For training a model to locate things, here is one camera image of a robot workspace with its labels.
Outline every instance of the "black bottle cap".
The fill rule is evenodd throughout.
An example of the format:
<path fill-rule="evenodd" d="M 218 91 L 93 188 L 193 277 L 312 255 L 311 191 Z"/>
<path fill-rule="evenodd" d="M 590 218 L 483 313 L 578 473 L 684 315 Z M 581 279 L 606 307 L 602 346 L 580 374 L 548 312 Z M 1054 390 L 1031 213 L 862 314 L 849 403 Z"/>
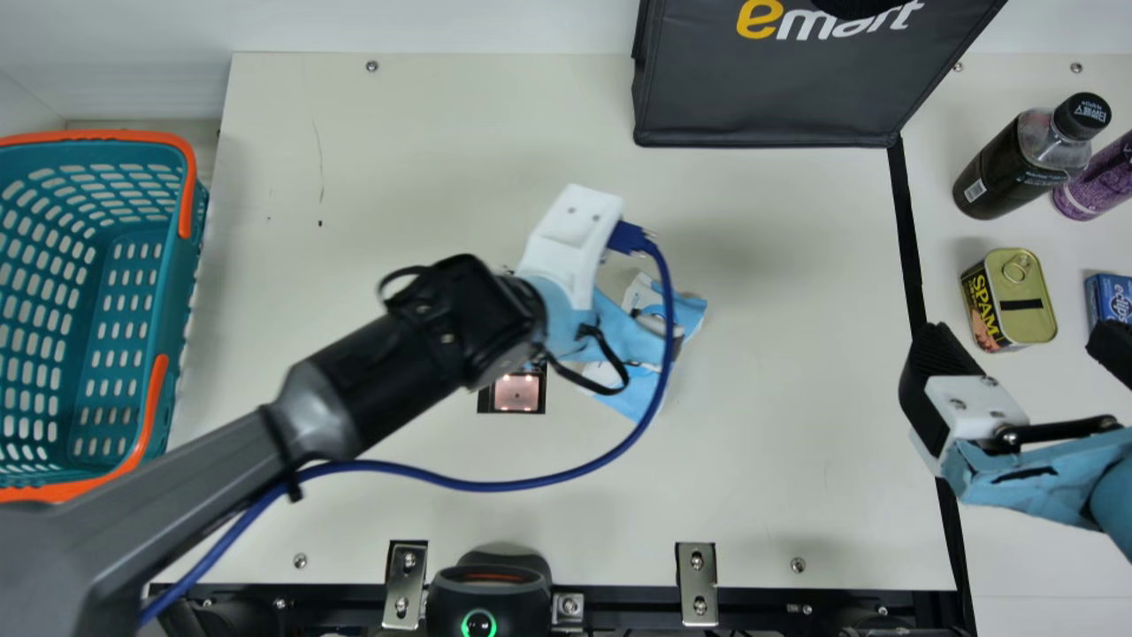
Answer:
<path fill-rule="evenodd" d="M 1084 141 L 1108 126 L 1113 111 L 1095 93 L 1077 93 L 1054 109 L 1054 124 L 1062 135 Z"/>

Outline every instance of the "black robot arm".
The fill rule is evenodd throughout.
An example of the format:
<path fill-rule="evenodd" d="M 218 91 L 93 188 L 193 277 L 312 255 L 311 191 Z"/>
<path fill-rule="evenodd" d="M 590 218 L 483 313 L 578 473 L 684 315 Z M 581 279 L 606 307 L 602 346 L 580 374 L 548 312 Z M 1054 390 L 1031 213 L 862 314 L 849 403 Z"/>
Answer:
<path fill-rule="evenodd" d="M 388 312 L 294 365 L 275 402 L 77 500 L 0 507 L 0 635 L 132 635 L 145 583 L 265 490 L 540 352 L 522 279 L 470 255 L 403 273 Z"/>

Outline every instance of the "bottle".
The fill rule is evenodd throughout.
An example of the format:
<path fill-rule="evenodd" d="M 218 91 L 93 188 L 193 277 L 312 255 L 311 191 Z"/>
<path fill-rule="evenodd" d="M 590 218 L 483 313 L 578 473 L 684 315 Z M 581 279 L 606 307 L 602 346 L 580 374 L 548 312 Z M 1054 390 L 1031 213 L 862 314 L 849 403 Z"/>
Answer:
<path fill-rule="evenodd" d="M 1110 119 L 1108 103 L 1092 93 L 1024 111 L 967 164 L 951 197 L 975 218 L 1002 216 L 1084 170 L 1089 139 Z"/>
<path fill-rule="evenodd" d="M 1054 189 L 1054 205 L 1078 221 L 1096 218 L 1132 199 L 1132 130 L 1089 160 L 1077 179 Z"/>

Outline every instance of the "blue cable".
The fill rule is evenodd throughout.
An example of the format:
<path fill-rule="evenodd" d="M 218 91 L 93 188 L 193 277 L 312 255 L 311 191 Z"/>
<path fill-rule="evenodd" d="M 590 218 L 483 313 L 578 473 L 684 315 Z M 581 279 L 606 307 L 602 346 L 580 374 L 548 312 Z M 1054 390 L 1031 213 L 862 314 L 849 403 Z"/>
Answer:
<path fill-rule="evenodd" d="M 620 222 L 618 224 L 618 232 L 623 233 L 623 230 L 629 230 L 634 234 L 641 232 L 640 227 Z M 660 248 L 658 248 L 652 241 L 644 239 L 643 232 L 640 234 L 640 240 L 633 241 L 633 243 L 634 244 L 632 246 L 615 244 L 615 240 L 611 239 L 609 247 L 625 252 L 631 250 L 642 250 L 649 253 L 653 260 L 657 261 L 657 268 L 660 270 L 660 284 L 664 298 L 664 358 L 660 367 L 660 379 L 657 381 L 657 390 L 652 395 L 652 401 L 649 402 L 649 407 L 645 410 L 644 415 L 641 416 L 641 422 L 637 423 L 636 428 L 634 428 L 629 436 L 617 447 L 584 465 L 574 467 L 573 470 L 515 481 L 472 482 L 444 476 L 426 470 L 420 470 L 418 467 L 398 465 L 396 463 L 386 463 L 384 460 L 352 460 L 349 463 L 327 463 L 324 465 L 316 465 L 297 472 L 294 474 L 294 480 L 299 483 L 303 483 L 308 480 L 328 476 L 332 474 L 342 474 L 346 472 L 376 472 L 420 480 L 437 487 L 453 489 L 456 491 L 470 491 L 473 493 L 501 493 L 505 491 L 538 489 L 540 487 L 549 487 L 551 484 L 574 480 L 595 472 L 616 460 L 619 456 L 633 447 L 642 434 L 644 434 L 645 430 L 649 429 L 649 424 L 652 422 L 653 416 L 655 416 L 657 412 L 660 410 L 660 404 L 664 397 L 664 388 L 668 386 L 668 377 L 672 371 L 672 352 L 676 347 L 676 300 L 675 292 L 672 291 L 671 275 L 668 272 L 668 262 L 664 260 L 664 256 L 660 252 Z M 245 511 L 240 519 L 238 519 L 235 524 L 233 524 L 232 527 L 224 533 L 220 541 L 216 542 L 216 544 L 213 545 L 207 553 L 205 553 L 205 557 L 201 558 L 200 561 L 198 561 L 196 566 L 189 570 L 189 573 L 185 574 L 185 576 L 181 577 L 177 584 L 166 588 L 161 595 L 157 596 L 156 600 L 142 611 L 142 618 L 138 626 L 149 623 L 156 619 L 157 616 L 164 612 L 165 609 L 172 605 L 174 601 L 183 597 L 189 592 L 189 588 L 199 582 L 200 578 L 216 565 L 216 562 L 224 556 L 232 544 L 235 543 L 240 535 L 242 535 L 243 532 L 251 526 L 251 523 L 256 522 L 256 518 L 266 511 L 267 508 L 275 502 L 275 500 L 285 496 L 286 492 L 286 483 L 281 482 L 256 500 L 256 502 L 252 503 L 247 511 Z"/>

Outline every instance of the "black shopping bag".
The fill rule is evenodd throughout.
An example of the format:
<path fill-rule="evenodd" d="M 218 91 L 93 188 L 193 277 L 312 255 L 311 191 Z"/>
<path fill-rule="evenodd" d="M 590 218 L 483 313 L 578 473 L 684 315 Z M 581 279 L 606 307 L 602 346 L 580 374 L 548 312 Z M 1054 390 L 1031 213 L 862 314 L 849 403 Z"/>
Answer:
<path fill-rule="evenodd" d="M 889 146 L 1006 0 L 844 20 L 808 0 L 642 0 L 642 146 Z"/>

